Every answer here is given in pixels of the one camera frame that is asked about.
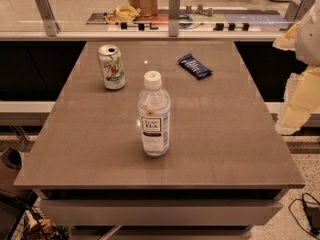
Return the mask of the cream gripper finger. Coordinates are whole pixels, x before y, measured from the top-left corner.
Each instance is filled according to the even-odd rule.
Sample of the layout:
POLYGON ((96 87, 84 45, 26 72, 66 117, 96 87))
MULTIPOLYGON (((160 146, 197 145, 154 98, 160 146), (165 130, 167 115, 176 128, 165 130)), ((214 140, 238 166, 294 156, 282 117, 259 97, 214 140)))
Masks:
POLYGON ((281 135, 292 135, 320 107, 320 67, 308 66, 301 74, 291 73, 283 98, 275 129, 281 135))
POLYGON ((273 42, 273 47, 284 51, 295 51, 299 25, 300 22, 294 23, 286 33, 273 42))

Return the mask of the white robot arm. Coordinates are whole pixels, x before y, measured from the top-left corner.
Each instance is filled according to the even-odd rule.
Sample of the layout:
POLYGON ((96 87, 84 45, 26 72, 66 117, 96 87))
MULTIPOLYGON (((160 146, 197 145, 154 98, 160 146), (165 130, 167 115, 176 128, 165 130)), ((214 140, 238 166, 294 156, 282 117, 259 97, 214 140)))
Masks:
POLYGON ((277 116, 276 131, 281 135, 297 132, 320 107, 320 4, 316 1, 273 47, 294 51, 296 59, 307 65, 301 73, 291 73, 285 87, 284 102, 277 116))

